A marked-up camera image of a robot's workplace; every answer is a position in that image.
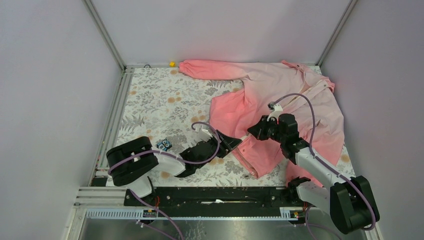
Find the pink zip-up jacket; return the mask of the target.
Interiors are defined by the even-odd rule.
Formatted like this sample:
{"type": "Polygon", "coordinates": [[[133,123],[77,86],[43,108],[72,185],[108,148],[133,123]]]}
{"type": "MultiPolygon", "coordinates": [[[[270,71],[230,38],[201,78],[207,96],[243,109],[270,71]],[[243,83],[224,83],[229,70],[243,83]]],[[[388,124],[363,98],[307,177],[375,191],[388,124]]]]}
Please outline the pink zip-up jacket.
{"type": "Polygon", "coordinates": [[[335,85],[326,76],[301,63],[236,63],[189,59],[179,64],[179,71],[199,80],[241,80],[243,88],[212,98],[209,123],[223,134],[242,143],[232,155],[249,172],[249,185],[282,186],[296,177],[311,178],[303,168],[285,162],[280,145],[271,139],[257,140],[248,133],[268,104],[278,101],[284,113],[292,114],[301,138],[312,142],[314,149],[336,165],[344,146],[344,117],[334,97],[335,85]]]}

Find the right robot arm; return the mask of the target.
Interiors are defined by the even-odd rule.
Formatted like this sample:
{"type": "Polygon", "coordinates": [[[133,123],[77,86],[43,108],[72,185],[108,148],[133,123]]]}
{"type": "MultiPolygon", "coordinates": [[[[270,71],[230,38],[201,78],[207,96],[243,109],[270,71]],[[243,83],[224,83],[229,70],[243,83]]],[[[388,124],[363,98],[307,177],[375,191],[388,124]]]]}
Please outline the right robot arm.
{"type": "Polygon", "coordinates": [[[312,204],[327,213],[345,235],[375,228],[380,214],[369,181],[362,175],[345,176],[330,165],[300,137],[294,115],[282,113],[278,118],[264,115],[247,131],[257,140],[271,139],[279,143],[284,157],[321,183],[319,187],[306,177],[297,178],[296,187],[286,193],[291,205],[312,204]]]}

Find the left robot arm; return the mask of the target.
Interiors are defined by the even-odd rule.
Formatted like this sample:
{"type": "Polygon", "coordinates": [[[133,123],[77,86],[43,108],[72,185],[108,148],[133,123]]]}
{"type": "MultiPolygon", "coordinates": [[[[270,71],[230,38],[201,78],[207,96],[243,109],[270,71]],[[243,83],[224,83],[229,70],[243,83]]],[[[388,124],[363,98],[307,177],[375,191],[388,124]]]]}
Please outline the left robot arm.
{"type": "Polygon", "coordinates": [[[132,190],[136,199],[148,206],[155,200],[150,171],[186,178],[213,159],[226,157],[242,143],[219,130],[201,129],[197,133],[199,142],[179,154],[168,152],[172,145],[167,139],[152,145],[146,136],[113,147],[106,153],[107,173],[115,186],[132,190]]]}

